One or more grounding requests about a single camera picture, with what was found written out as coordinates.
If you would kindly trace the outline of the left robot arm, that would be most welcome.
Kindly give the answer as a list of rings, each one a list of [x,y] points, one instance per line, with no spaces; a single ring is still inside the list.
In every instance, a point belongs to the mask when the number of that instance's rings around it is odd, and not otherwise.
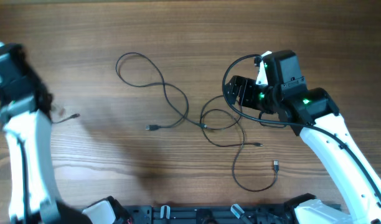
[[[53,97],[21,44],[0,42],[0,124],[11,165],[11,223],[91,223],[65,204],[50,150]]]

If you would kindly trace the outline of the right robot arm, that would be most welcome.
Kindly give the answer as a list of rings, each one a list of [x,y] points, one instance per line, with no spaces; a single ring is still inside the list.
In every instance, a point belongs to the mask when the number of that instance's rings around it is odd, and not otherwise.
[[[251,54],[257,78],[228,73],[222,80],[229,107],[277,114],[278,126],[289,126],[317,155],[344,199],[348,213],[304,194],[288,202],[298,223],[381,223],[381,179],[361,153],[338,106],[322,88],[308,89],[292,50]]]

